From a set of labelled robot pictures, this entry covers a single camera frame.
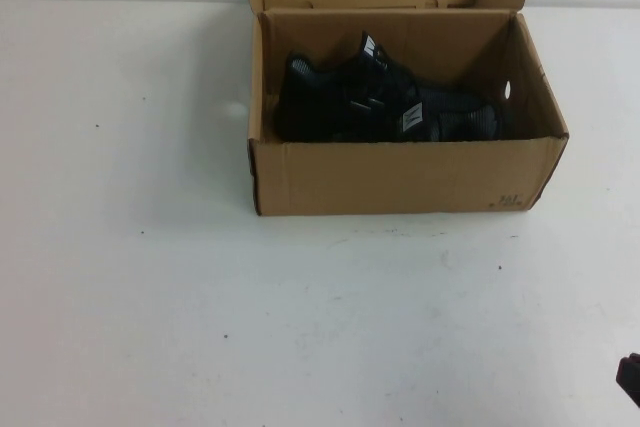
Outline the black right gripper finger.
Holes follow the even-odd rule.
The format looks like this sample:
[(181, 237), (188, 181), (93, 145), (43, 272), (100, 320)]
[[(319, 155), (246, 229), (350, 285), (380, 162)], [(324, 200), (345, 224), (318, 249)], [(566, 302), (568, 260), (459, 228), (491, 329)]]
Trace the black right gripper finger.
[(631, 353), (619, 362), (619, 385), (638, 386), (640, 383), (640, 355)]

